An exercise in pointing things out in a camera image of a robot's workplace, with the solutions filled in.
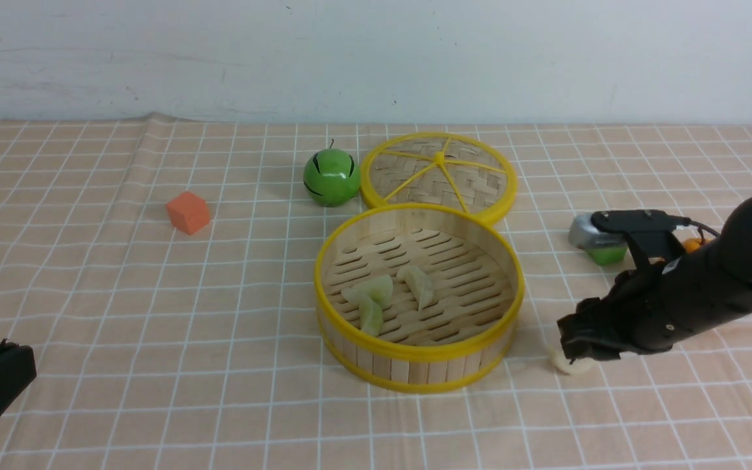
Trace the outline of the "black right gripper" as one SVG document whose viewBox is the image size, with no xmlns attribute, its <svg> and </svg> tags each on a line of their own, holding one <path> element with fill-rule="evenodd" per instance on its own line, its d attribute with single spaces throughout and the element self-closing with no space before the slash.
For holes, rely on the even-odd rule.
<svg viewBox="0 0 752 470">
<path fill-rule="evenodd" d="M 573 313 L 558 319 L 566 361 L 613 361 L 620 360 L 623 353 L 665 353 L 696 336 L 694 328 L 670 318 L 665 302 L 655 299 L 662 271 L 621 272 L 606 296 L 584 298 Z"/>
</svg>

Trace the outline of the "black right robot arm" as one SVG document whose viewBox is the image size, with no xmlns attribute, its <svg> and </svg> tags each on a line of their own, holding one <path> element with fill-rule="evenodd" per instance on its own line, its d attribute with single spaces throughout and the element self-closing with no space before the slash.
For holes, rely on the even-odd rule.
<svg viewBox="0 0 752 470">
<path fill-rule="evenodd" d="M 602 298 L 585 298 L 558 320 L 564 357 L 618 360 L 651 355 L 752 314 L 752 197 L 690 252 L 677 227 L 708 226 L 661 210 L 591 214 L 587 231 L 623 238 L 634 261 Z"/>
</svg>

